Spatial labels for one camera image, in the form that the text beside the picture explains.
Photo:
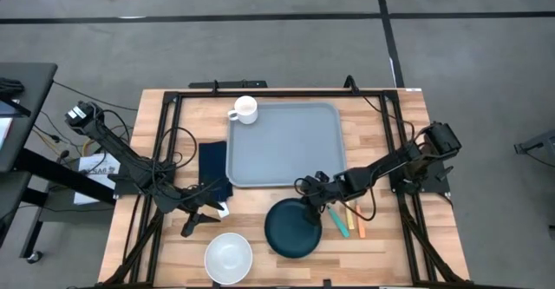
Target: wooden tabletop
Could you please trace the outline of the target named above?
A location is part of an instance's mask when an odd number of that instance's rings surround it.
[[[143,91],[131,141],[132,148],[141,155],[152,155],[163,93],[164,90],[161,89]],[[421,91],[400,89],[399,96],[404,120],[412,122],[417,131],[429,124]],[[334,104],[341,117],[347,167],[367,166],[388,153],[381,115],[362,98],[258,100],[319,101]],[[379,106],[377,99],[370,100]],[[234,101],[233,98],[187,98],[183,103],[180,126],[189,129],[198,142],[226,140],[226,113],[232,109]],[[184,157],[193,151],[193,143],[185,133],[178,133],[176,151],[180,151]],[[198,170],[197,156],[189,165],[178,170],[175,185],[187,187],[196,184]],[[296,197],[292,188],[235,187],[233,197],[228,200],[231,214],[222,219],[221,223],[197,226],[193,235],[186,239],[180,236],[180,231],[187,215],[181,211],[172,212],[164,219],[154,285],[210,286],[212,281],[204,269],[206,247],[214,237],[229,232],[243,235],[251,244],[254,255],[252,269],[238,286],[321,286],[323,279],[331,279],[334,286],[409,285],[410,272],[401,219],[396,197],[389,190],[388,177],[381,178],[374,189],[377,215],[371,222],[364,223],[366,239],[360,239],[357,230],[351,231],[350,238],[345,239],[329,215],[324,213],[322,240],[312,254],[302,259],[286,259],[275,254],[264,237],[264,218],[267,212],[274,203],[284,198]],[[421,200],[430,241],[453,270],[467,279],[467,266],[451,207],[437,194],[421,194]],[[134,201],[134,196],[126,196],[116,204],[99,281],[107,279],[121,263]],[[370,214],[370,195],[360,198],[359,202],[362,211]],[[333,207],[346,223],[343,206],[336,203]],[[209,207],[203,207],[201,212],[218,216]],[[137,234],[139,218],[138,212],[131,245]],[[421,278],[426,279],[421,248],[416,240],[415,247]],[[139,280],[146,277],[149,250],[150,246],[147,245],[140,264]]]

